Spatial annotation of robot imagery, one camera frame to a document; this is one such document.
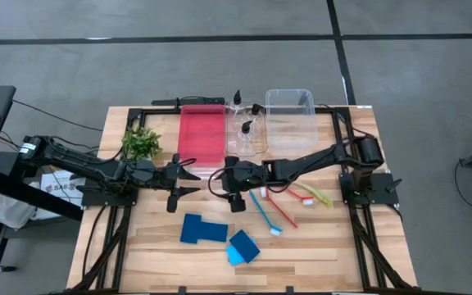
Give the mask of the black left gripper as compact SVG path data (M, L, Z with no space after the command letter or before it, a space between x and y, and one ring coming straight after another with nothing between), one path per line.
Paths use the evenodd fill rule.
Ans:
M201 178L188 172L183 166L179 167L179 154L175 153L170 162L163 167L155 167L151 161L140 161L137 172L145 173L142 182L153 189L166 190L170 192L167 198L166 210L175 212L178 200L190 193L195 193L200 188L187 188L177 186L178 178L185 180L200 180Z

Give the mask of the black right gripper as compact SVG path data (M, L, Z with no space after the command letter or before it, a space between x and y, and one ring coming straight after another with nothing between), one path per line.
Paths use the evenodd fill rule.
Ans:
M241 161L238 157L226 157L225 167L213 173L214 180L224 179L224 190L232 212L246 210L242 192L266 185L266 170L264 167L250 161Z

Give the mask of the blue kitchen sponge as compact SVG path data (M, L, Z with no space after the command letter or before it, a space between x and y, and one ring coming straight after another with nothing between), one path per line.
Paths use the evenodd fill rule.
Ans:
M180 235L181 243L196 244L198 241L198 230L201 228L202 217L200 215L186 213Z
M237 266L242 263L250 263L260 253L255 240L248 239L246 242L241 242L238 246L230 245L226 248L228 261L230 265Z
M198 238L213 242L225 243L229 226L227 224L202 222L199 227Z
M239 230L230 240L227 247L229 263L236 266L241 263L252 262L259 254L260 249L254 240L243 230Z

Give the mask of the blue dish brush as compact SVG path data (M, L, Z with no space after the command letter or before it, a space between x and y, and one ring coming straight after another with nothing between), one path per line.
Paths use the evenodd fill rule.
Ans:
M256 195L253 191L250 191L249 192L249 195L253 201L253 203L255 204L257 210L260 212L261 216L263 217L263 219L265 220L265 222L268 224L269 228L270 228L270 234L271 235L274 235L274 236L280 236L281 233L282 233L282 229L280 227L277 227L275 226L269 219L269 217L267 216L266 212L264 211L263 207L261 206L261 204L258 202L257 198L256 198Z

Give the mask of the yellow-green dish brush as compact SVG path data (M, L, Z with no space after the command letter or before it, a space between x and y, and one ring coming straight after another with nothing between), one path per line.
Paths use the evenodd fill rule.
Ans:
M310 185L304 184L304 183L295 183L295 185L298 186L299 188L304 188L306 191L310 192L313 198L318 199L320 202L324 203L327 207L330 207L332 205L332 202L316 188L313 188Z

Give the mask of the long red dish brush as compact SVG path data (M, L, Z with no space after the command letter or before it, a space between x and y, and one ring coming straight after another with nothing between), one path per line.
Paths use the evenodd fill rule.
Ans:
M298 224L274 201L268 188L261 188L261 196L265 198L292 227L295 229L298 228Z

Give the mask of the pink plastic tray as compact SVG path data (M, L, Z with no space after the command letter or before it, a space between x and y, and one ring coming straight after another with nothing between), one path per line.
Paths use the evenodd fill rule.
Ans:
M225 107L185 105L179 119L178 154L197 166L214 166L225 156Z

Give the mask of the clear plastic organizer tray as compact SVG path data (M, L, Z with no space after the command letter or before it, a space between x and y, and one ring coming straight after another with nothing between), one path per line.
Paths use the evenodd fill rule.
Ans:
M266 123L265 121L259 125L253 123L253 150L251 152L240 152L238 149L238 132L242 124L250 120L251 108L245 107L243 115L236 119L229 117L228 107L225 107L225 151L229 155L238 157L253 157L256 154L263 153L268 148L266 142Z

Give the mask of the green plant in white pot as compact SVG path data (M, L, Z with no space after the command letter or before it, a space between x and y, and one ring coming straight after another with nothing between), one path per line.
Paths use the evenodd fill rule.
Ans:
M163 149L160 147L160 135L150 128L128 128L122 138L122 147L127 159L152 159Z

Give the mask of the black power strip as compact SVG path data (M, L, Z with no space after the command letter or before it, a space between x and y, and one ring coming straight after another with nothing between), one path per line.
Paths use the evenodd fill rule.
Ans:
M224 98L209 98L200 96L188 96L183 98L174 98L166 100L154 100L152 106L173 106L179 107L184 105L203 105L203 104L225 104Z

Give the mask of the clear plastic storage bin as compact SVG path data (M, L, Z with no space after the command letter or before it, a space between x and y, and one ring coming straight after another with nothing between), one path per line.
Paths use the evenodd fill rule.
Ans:
M272 148L309 148L318 141L315 105L307 89L277 88L265 93L265 127Z

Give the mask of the short red dish brush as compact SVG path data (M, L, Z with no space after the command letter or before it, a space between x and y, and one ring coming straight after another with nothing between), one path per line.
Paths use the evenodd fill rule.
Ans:
M289 195L295 197L297 200L301 201L304 206L310 206L314 204L314 198L311 196L304 197L290 189L287 189L286 192Z

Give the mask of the white printed paper sheet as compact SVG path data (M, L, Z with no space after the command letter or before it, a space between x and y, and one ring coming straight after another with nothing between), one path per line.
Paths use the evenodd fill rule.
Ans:
M56 197L81 199L83 193L77 187L84 186L85 178L73 177L73 174L60 170L42 175L40 189Z

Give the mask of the white plastic bag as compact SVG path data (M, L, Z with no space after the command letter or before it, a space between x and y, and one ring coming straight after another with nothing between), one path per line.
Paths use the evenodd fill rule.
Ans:
M34 215L35 206L0 194L0 223L12 229L20 229Z

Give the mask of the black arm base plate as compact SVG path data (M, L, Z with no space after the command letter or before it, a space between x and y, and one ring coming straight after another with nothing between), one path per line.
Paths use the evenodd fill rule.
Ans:
M135 205L138 198L136 188L123 184L104 184L87 180L84 185L78 185L76 188L83 194L84 207L126 207Z
M339 176L343 202L348 206L364 206L372 204L396 205L399 203L397 186L401 179L394 180L389 173L372 174L363 186L355 185L352 174Z

